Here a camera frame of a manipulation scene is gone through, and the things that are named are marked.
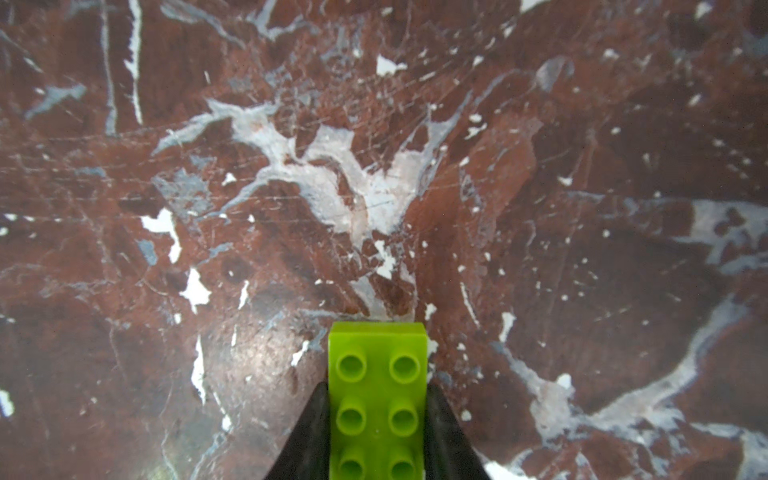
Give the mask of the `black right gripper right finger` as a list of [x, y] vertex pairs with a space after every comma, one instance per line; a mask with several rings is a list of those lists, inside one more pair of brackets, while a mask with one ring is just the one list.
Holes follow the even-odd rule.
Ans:
[[424, 470], [427, 480], [490, 479], [447, 398], [433, 383], [426, 393]]

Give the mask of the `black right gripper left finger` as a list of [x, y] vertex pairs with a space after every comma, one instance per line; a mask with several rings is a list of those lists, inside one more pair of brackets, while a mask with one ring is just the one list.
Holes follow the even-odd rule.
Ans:
[[266, 480], [329, 479], [331, 402], [327, 382], [312, 391]]

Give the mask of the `green lego brick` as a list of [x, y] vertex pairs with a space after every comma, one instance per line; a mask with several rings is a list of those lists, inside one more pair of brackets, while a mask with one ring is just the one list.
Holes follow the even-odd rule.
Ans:
[[428, 336], [341, 321], [328, 337], [331, 479], [422, 479]]

